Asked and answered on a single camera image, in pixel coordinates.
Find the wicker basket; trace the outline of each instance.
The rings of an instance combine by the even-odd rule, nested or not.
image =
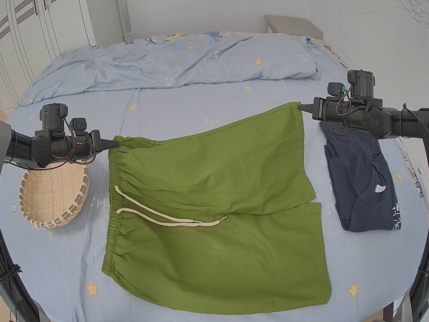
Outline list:
[[[86,165],[67,163],[53,170],[26,171],[19,189],[19,207],[36,228],[55,228],[79,213],[88,191]]]

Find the label sticker on robot arm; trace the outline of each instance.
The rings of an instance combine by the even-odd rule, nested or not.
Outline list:
[[[375,191],[378,192],[383,192],[386,189],[386,186],[380,186],[377,185],[377,187],[375,188]]]

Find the nightstand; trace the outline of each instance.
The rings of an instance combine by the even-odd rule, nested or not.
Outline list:
[[[269,34],[281,33],[323,39],[323,32],[306,19],[283,17],[281,15],[266,15],[265,19],[268,22]]]

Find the carved floral ornament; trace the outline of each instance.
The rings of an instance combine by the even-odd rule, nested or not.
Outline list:
[[[419,21],[424,21],[429,25],[429,13],[424,9],[423,4],[418,0],[400,0],[402,5],[410,11],[411,16]]]

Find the drawstring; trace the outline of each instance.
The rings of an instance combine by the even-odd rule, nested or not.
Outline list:
[[[152,213],[154,213],[155,215],[158,215],[158,216],[164,217],[164,218],[166,218],[166,219],[169,219],[170,221],[174,221],[174,222],[177,222],[177,223],[164,223],[164,222],[158,222],[157,220],[155,220],[155,219],[153,219],[153,218],[150,218],[149,216],[147,216],[147,215],[145,215],[145,214],[143,214],[143,213],[141,213],[141,212],[138,212],[137,210],[128,209],[128,208],[126,208],[126,207],[124,207],[124,208],[122,208],[122,209],[117,210],[117,211],[116,211],[116,213],[121,213],[121,212],[123,212],[123,211],[125,211],[125,212],[132,212],[132,213],[135,213],[136,215],[138,215],[138,216],[140,216],[140,217],[142,217],[142,218],[146,219],[147,221],[150,221],[150,222],[152,222],[152,223],[156,223],[156,224],[158,224],[158,225],[164,225],[164,226],[166,226],[166,227],[179,227],[179,226],[184,226],[184,227],[197,227],[197,226],[201,226],[201,227],[212,227],[212,226],[214,226],[214,225],[219,224],[221,221],[223,221],[225,218],[227,218],[227,217],[228,217],[228,216],[225,216],[225,217],[223,217],[222,219],[219,219],[219,220],[214,221],[214,222],[208,222],[208,223],[205,223],[205,222],[202,222],[202,221],[194,221],[193,219],[174,218],[174,217],[171,217],[171,216],[168,216],[168,215],[164,215],[163,213],[157,212],[157,211],[155,211],[155,210],[153,210],[153,209],[151,209],[151,208],[149,208],[149,207],[145,207],[144,205],[140,204],[138,201],[136,201],[136,200],[132,199],[131,197],[127,196],[125,193],[121,192],[121,190],[119,189],[119,187],[118,187],[118,186],[115,186],[115,190],[116,190],[116,192],[118,192],[121,196],[123,196],[125,199],[127,199],[127,200],[131,201],[132,203],[136,204],[137,206],[142,207],[143,209],[145,209],[145,210],[147,210],[147,211],[149,211],[149,212],[152,212]]]

